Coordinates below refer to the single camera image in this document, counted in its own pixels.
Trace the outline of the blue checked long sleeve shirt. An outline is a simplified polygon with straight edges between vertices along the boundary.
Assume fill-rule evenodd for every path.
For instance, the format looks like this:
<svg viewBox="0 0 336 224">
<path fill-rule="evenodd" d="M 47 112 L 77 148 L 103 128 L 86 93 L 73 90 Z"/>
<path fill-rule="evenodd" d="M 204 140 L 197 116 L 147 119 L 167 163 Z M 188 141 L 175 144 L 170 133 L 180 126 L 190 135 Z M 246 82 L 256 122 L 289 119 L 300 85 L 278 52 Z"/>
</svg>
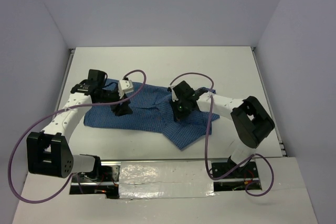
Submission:
<svg viewBox="0 0 336 224">
<path fill-rule="evenodd" d="M 206 134 L 208 113 L 193 111 L 175 121 L 167 88 L 146 84 L 130 100 L 132 114 L 116 116 L 108 106 L 95 106 L 85 115 L 84 126 L 161 133 L 183 150 Z"/>
</svg>

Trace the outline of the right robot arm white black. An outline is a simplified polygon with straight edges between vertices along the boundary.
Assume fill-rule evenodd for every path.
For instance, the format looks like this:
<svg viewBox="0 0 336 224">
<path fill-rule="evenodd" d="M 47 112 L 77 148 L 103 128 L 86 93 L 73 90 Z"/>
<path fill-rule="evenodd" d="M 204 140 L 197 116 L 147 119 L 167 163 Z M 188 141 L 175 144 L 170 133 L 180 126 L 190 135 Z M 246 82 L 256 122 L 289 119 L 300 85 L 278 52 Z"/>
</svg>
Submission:
<svg viewBox="0 0 336 224">
<path fill-rule="evenodd" d="M 185 81 L 170 86 L 168 91 L 172 94 L 170 104 L 176 120 L 185 119 L 197 111 L 216 114 L 233 122 L 240 139 L 227 161 L 228 171 L 233 177 L 246 172 L 253 152 L 275 128 L 273 119 L 254 96 L 228 98 L 205 88 L 194 90 Z"/>
</svg>

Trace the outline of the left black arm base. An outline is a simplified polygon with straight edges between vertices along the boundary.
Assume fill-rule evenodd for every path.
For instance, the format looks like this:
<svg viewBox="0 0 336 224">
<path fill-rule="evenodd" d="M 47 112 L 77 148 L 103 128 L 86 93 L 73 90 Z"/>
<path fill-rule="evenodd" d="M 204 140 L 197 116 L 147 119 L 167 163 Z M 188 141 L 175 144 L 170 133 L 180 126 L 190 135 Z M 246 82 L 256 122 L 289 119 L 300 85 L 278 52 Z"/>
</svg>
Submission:
<svg viewBox="0 0 336 224">
<path fill-rule="evenodd" d="M 120 164 L 103 162 L 100 174 L 94 178 L 80 173 L 71 180 L 70 195 L 100 195 L 119 199 Z"/>
</svg>

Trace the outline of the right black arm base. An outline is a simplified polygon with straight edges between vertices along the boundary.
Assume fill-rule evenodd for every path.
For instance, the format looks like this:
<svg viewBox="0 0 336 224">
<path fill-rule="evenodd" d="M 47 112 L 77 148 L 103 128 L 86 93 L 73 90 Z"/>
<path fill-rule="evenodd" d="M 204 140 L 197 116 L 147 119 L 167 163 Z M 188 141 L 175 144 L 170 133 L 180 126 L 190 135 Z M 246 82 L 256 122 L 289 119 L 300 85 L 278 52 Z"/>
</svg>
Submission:
<svg viewBox="0 0 336 224">
<path fill-rule="evenodd" d="M 220 177 L 234 166 L 227 160 L 210 162 L 209 171 L 214 177 Z M 248 190 L 261 190 L 258 169 L 255 161 L 249 161 L 243 167 L 237 168 L 231 174 L 221 180 L 213 181 L 214 192 L 220 191 L 244 191 L 246 185 L 254 184 Z"/>
</svg>

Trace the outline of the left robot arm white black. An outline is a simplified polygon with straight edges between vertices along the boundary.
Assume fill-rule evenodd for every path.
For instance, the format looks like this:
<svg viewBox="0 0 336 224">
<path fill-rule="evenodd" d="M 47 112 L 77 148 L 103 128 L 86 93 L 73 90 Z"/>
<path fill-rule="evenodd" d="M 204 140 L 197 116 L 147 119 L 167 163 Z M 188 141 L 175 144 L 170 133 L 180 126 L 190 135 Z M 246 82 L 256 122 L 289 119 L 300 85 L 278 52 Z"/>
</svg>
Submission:
<svg viewBox="0 0 336 224">
<path fill-rule="evenodd" d="M 73 155 L 70 138 L 93 104 L 109 103 L 116 116 L 131 114 L 127 94 L 134 86 L 127 77 L 107 90 L 107 74 L 100 70 L 89 70 L 87 79 L 70 90 L 70 96 L 61 113 L 40 132 L 31 132 L 27 139 L 28 171 L 32 174 L 66 178 L 70 174 L 84 173 L 90 181 L 102 177 L 103 168 L 99 156 Z"/>
</svg>

